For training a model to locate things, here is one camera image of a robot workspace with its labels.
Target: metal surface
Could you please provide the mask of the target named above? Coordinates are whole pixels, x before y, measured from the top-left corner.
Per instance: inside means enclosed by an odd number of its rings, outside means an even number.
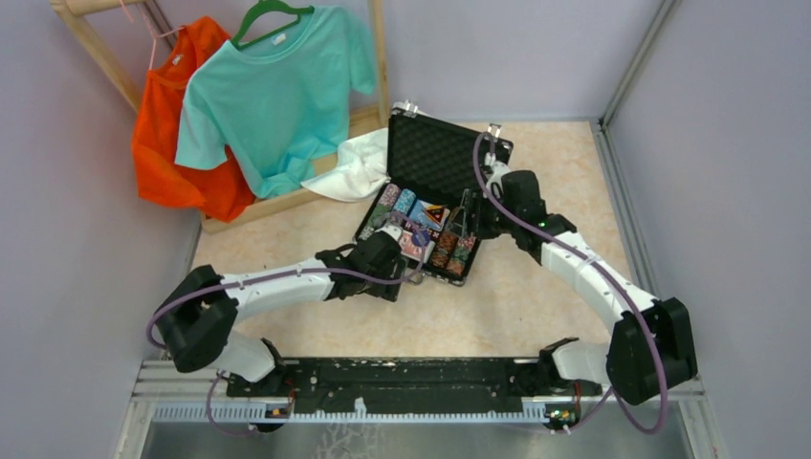
[[[625,70],[625,74],[623,75],[623,79],[620,81],[620,85],[617,87],[617,90],[614,91],[611,101],[608,102],[608,106],[603,114],[603,126],[609,125],[614,120],[617,110],[619,110],[620,106],[623,104],[623,102],[625,102],[625,99],[633,88],[637,77],[645,67],[647,58],[653,52],[653,47],[656,44],[656,40],[658,39],[662,28],[671,18],[679,3],[681,3],[681,0],[663,0],[659,5],[659,10],[653,17],[653,22],[651,22],[650,27],[647,28],[647,32],[645,33],[642,43],[639,45],[639,48],[631,59],[631,63],[628,65],[627,70]]]
[[[637,408],[642,422],[652,424],[656,408]],[[484,425],[288,425],[268,435],[235,439],[202,424],[153,423],[143,459],[194,457],[285,458],[516,458],[690,457],[688,435],[672,406],[660,435],[634,430],[616,405],[603,411],[571,436],[539,433],[526,426]],[[234,431],[244,426],[225,426]]]

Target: beige floor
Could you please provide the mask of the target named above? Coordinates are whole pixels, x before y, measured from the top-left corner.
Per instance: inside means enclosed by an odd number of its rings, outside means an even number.
[[[538,175],[549,211],[569,218],[606,261],[628,275],[588,124],[504,123],[501,136],[515,143],[510,166]],[[218,273],[293,264],[350,242],[369,206],[323,199],[203,234],[194,264],[211,264]],[[419,286],[405,285],[396,303],[360,295],[300,304],[252,317],[237,328],[272,340],[288,357],[533,356],[564,337],[609,339],[591,309],[508,236],[482,244],[462,288],[429,278]]]

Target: poker chip stack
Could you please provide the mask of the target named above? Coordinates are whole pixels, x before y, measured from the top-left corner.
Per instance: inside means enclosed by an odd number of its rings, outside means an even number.
[[[369,215],[369,219],[366,220],[366,226],[363,227],[361,235],[358,236],[358,239],[365,241],[366,239],[372,236],[372,234],[378,228],[375,225],[381,223],[378,222],[378,220],[380,220],[381,217],[386,215],[388,212],[392,211],[395,204],[399,202],[400,195],[401,191],[399,186],[396,186],[394,184],[388,184],[385,186],[383,194],[381,195],[381,198],[378,200],[378,204],[375,206],[374,209],[372,209],[372,213],[371,215]]]
[[[475,243],[476,238],[473,236],[465,236],[459,239],[459,242],[456,243],[456,249],[454,249],[453,253],[450,255],[450,261],[445,269],[454,274],[462,275],[462,272],[465,270],[465,263],[468,262]]]
[[[394,203],[394,208],[392,210],[408,215],[408,212],[411,210],[411,207],[414,206],[414,201],[416,200],[417,195],[414,194],[413,191],[410,189],[404,189],[397,198],[397,202]]]

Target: purple cable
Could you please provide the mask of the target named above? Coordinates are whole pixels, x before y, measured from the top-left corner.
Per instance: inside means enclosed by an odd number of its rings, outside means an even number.
[[[481,186],[482,191],[484,192],[485,196],[487,196],[487,199],[491,203],[493,203],[495,208],[497,208],[502,214],[504,214],[504,216],[506,216],[507,218],[509,218],[522,228],[540,236],[547,242],[561,246],[562,248],[566,249],[567,251],[570,251],[571,253],[573,253],[575,256],[577,256],[582,260],[587,260],[588,256],[582,251],[579,251],[574,247],[566,244],[565,242],[559,240],[552,234],[549,234],[546,231],[533,227],[532,225],[524,222],[520,218],[513,215],[509,210],[507,210],[504,206],[501,205],[501,203],[499,203],[495,199],[490,190],[487,189],[487,183],[485,183],[484,181],[484,177],[482,176],[481,172],[481,166],[479,165],[479,148],[481,147],[481,143],[484,140],[485,135],[487,135],[486,132],[479,134],[479,136],[476,138],[475,144],[473,145],[473,171],[476,174],[476,181],[479,183],[479,186]],[[490,140],[490,153],[491,155],[493,155],[493,157],[495,157],[495,143],[493,142],[493,140]],[[668,381],[665,377],[665,366],[662,364],[662,358],[659,356],[659,352],[656,349],[656,343],[653,340],[653,335],[650,333],[650,329],[647,327],[645,318],[642,317],[642,312],[640,312],[639,308],[636,306],[636,304],[634,303],[633,299],[630,297],[628,292],[626,292],[623,286],[620,285],[620,282],[618,282],[617,279],[615,279],[614,276],[611,275],[611,273],[609,273],[608,270],[606,270],[600,263],[595,262],[592,263],[591,266],[593,266],[594,269],[605,279],[605,281],[608,282],[618,294],[620,294],[620,297],[623,299],[625,304],[628,305],[628,308],[630,308],[634,317],[636,317],[637,321],[639,322],[640,328],[642,328],[642,334],[645,336],[647,347],[650,349],[650,355],[653,357],[653,367],[656,369],[656,378],[659,380],[659,394],[660,394],[659,419],[656,420],[656,425],[651,428],[648,428],[639,424],[639,422],[636,419],[634,419],[633,415],[631,415],[630,410],[625,405],[625,402],[623,402],[623,399],[619,397],[616,394],[616,392],[614,392],[613,388],[608,389],[608,391],[606,391],[606,395],[609,392],[614,393],[615,397],[617,398],[617,404],[623,410],[623,413],[625,413],[626,418],[628,418],[628,420],[639,431],[649,435],[659,433],[659,431],[662,430],[662,428],[665,426],[665,422],[668,418]],[[603,396],[602,402],[604,402],[606,398],[607,397]],[[599,408],[600,406],[602,405],[598,404],[598,406],[596,406],[595,409],[589,412],[589,416],[587,416],[583,420],[585,421],[586,419],[588,419],[591,416],[591,414],[597,411],[597,408]]]
[[[384,218],[388,219],[388,217],[394,217],[394,218],[397,218],[397,219],[400,219],[400,220],[405,220],[407,223],[410,223],[414,228],[419,228],[419,229],[424,229],[425,228],[423,225],[416,224],[414,221],[412,221],[410,218],[408,218],[407,216],[405,216],[404,214],[402,214],[400,212],[389,212],[384,216]],[[424,243],[424,247],[427,247],[428,242],[425,240],[425,237],[423,236],[421,231],[419,232],[417,237],[420,238],[420,240],[421,240],[420,242]],[[417,263],[416,268],[414,268],[414,270],[411,271],[411,273],[408,273],[407,275],[405,275],[403,277],[400,277],[398,279],[379,279],[377,277],[372,277],[371,275],[368,275],[368,274],[359,273],[357,271],[352,271],[352,270],[346,270],[346,269],[343,269],[343,268],[305,268],[305,269],[301,270],[301,272],[299,272],[297,270],[283,271],[283,272],[280,272],[280,273],[266,274],[266,275],[256,277],[256,278],[253,278],[253,279],[248,279],[248,280],[243,281],[241,284],[239,282],[230,282],[230,283],[227,283],[227,284],[213,285],[211,287],[206,287],[205,289],[196,290],[194,292],[191,292],[190,294],[183,295],[183,296],[175,299],[174,301],[169,302],[163,308],[159,309],[149,319],[149,323],[146,325],[146,339],[153,346],[161,348],[161,349],[165,349],[166,348],[165,344],[157,341],[155,339],[155,337],[152,336],[152,329],[155,328],[155,323],[158,320],[160,320],[161,317],[168,314],[169,311],[172,311],[173,309],[177,308],[181,304],[184,304],[187,301],[190,301],[190,300],[192,300],[194,298],[197,298],[197,297],[200,297],[202,295],[208,295],[208,294],[212,294],[214,292],[220,292],[220,291],[223,291],[223,290],[237,288],[237,287],[240,287],[240,285],[246,286],[246,285],[259,284],[259,283],[262,283],[262,282],[269,282],[271,280],[277,280],[277,279],[281,279],[283,277],[289,277],[289,276],[292,276],[292,275],[301,275],[301,274],[321,274],[321,273],[346,274],[346,275],[351,275],[353,277],[357,277],[358,279],[362,279],[362,280],[365,280],[365,281],[368,281],[368,282],[375,282],[375,283],[383,284],[383,285],[397,285],[397,284],[402,284],[402,283],[407,282],[408,280],[411,279],[411,277],[413,277],[420,270],[422,270],[423,263],[424,263],[425,258],[426,258],[426,252],[427,251],[423,251],[423,256],[420,258],[419,263]]]

